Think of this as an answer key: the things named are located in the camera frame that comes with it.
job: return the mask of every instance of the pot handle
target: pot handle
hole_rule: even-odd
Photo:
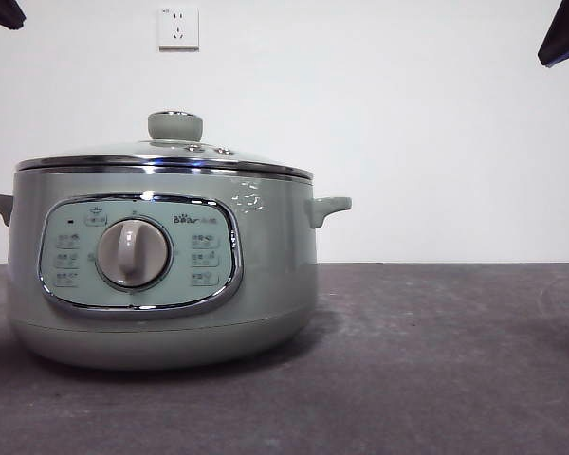
[[[2,215],[2,221],[7,226],[10,226],[10,213],[12,212],[12,196],[7,196],[5,194],[0,194],[0,214]]]
[[[326,218],[336,211],[349,210],[352,208],[352,199],[349,197],[323,197],[312,199],[310,210],[310,226],[320,228]]]

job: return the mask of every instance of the white knob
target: white knob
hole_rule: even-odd
[[[101,236],[97,265],[120,286],[140,287],[160,275],[169,259],[169,245],[153,224],[142,220],[115,223]]]

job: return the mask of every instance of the pot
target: pot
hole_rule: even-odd
[[[34,353],[109,370],[187,367],[292,337],[317,301],[315,230],[347,197],[312,174],[199,142],[202,120],[149,116],[152,140],[19,163],[0,194],[9,322]]]

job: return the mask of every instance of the control panel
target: control panel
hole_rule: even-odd
[[[65,201],[46,218],[39,277],[51,297],[78,307],[223,299],[241,273],[235,219],[216,201],[107,194]]]

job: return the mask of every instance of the button icon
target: button icon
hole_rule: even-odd
[[[79,268],[78,253],[59,253],[53,260],[55,268]]]
[[[104,214],[90,214],[84,216],[84,223],[87,226],[105,226],[107,225],[107,215]]]
[[[217,267],[219,256],[215,251],[195,251],[192,253],[192,267]]]
[[[78,287],[78,273],[76,272],[60,272],[56,273],[53,278],[55,287]]]
[[[212,272],[192,273],[192,286],[215,286],[219,275]]]
[[[78,249],[80,248],[80,235],[78,234],[59,234],[55,246],[59,249]]]
[[[193,234],[192,248],[213,249],[219,247],[219,238],[213,234]]]

